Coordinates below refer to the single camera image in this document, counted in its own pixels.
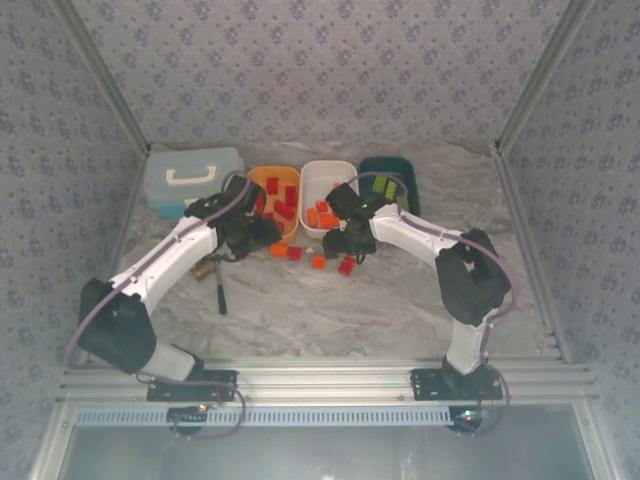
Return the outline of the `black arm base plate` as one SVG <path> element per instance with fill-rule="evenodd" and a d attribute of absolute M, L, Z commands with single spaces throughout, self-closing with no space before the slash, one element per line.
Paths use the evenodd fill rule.
<path fill-rule="evenodd" d="M 477 401 L 504 398 L 499 376 L 487 368 L 478 368 L 469 375 L 443 368 L 414 369 L 410 373 L 410 383 L 416 401 Z"/>
<path fill-rule="evenodd" d="M 200 370 L 184 381 L 154 379 L 147 388 L 149 402 L 231 402 L 235 399 L 238 372 Z"/>

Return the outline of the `teal plastic container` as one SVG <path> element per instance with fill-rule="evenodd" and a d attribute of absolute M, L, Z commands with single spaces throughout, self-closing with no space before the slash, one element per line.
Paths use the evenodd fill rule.
<path fill-rule="evenodd" d="M 365 158 L 358 165 L 358 186 L 360 195 L 365 198 L 386 197 L 384 194 L 372 192 L 372 184 L 376 175 L 383 175 L 398 184 L 398 197 L 406 197 L 410 204 L 411 214 L 421 215 L 421 204 L 418 193 L 416 173 L 412 163 L 404 157 L 374 156 Z"/>

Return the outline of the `wide aluminium base rail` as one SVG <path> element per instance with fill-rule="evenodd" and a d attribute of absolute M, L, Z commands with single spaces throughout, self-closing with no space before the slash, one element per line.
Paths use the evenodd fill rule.
<path fill-rule="evenodd" d="M 600 397 L 595 372 L 553 358 L 496 359 L 515 404 L 565 404 Z M 239 390 L 255 406 L 399 405 L 413 401 L 410 372 L 437 368 L 439 359 L 240 358 L 217 359 L 209 369 L 238 372 Z M 67 370 L 57 402 L 125 405 L 142 402 L 146 386 L 109 370 Z"/>

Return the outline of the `white plastic container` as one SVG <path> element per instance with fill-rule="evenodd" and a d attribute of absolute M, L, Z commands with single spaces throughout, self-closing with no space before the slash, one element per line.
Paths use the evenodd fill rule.
<path fill-rule="evenodd" d="M 321 239 L 326 229 L 312 227 L 308 223 L 307 211 L 324 200 L 335 184 L 341 184 L 357 175 L 356 167 L 343 160 L 314 160 L 306 163 L 300 171 L 299 186 L 299 223 L 305 234 L 311 239 Z"/>

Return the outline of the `slanted aluminium frame post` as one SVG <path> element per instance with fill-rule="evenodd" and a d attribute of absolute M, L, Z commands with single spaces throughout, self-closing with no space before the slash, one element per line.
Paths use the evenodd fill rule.
<path fill-rule="evenodd" d="M 509 153 L 522 129 L 526 126 L 536 104 L 541 99 L 594 3 L 595 0 L 567 0 L 556 26 L 546 40 L 534 68 L 527 76 L 524 87 L 495 140 L 496 151 L 502 157 Z"/>
<path fill-rule="evenodd" d="M 72 1 L 48 0 L 48 2 L 126 137 L 137 153 L 146 158 L 149 152 L 148 142 Z"/>

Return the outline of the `black pen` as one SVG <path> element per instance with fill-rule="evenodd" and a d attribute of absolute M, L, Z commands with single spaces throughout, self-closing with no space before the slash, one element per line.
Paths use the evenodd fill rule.
<path fill-rule="evenodd" d="M 217 287 L 217 300 L 218 309 L 220 315 L 226 315 L 228 313 L 228 307 L 226 302 L 225 290 L 222 281 L 221 261 L 217 258 L 214 259 L 215 275 L 216 275 L 216 287 Z"/>

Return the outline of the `small circuit board with LED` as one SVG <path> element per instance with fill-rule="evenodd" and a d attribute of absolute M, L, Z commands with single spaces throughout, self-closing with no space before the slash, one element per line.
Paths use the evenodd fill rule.
<path fill-rule="evenodd" d="M 167 410 L 168 423 L 205 423 L 208 419 L 208 407 L 203 405 L 171 407 Z"/>
<path fill-rule="evenodd" d="M 454 424 L 480 424 L 489 416 L 489 411 L 481 408 L 452 406 L 450 416 Z"/>

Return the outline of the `orange plastic container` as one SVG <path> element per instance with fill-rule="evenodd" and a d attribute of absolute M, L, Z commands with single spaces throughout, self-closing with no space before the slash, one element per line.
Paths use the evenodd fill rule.
<path fill-rule="evenodd" d="M 270 176 L 276 176 L 280 179 L 280 191 L 277 196 L 268 195 L 266 192 L 266 180 Z M 263 213 L 274 213 L 276 221 L 282 232 L 282 242 L 284 244 L 291 243 L 294 240 L 299 227 L 298 205 L 296 208 L 293 208 L 296 212 L 295 218 L 291 221 L 287 221 L 279 213 L 274 211 L 273 204 L 276 200 L 281 200 L 283 203 L 285 203 L 285 187 L 289 185 L 295 185 L 298 188 L 299 203 L 299 171 L 293 167 L 288 166 L 260 166 L 252 168 L 249 171 L 249 177 L 253 182 L 257 183 L 265 190 L 266 206 Z"/>

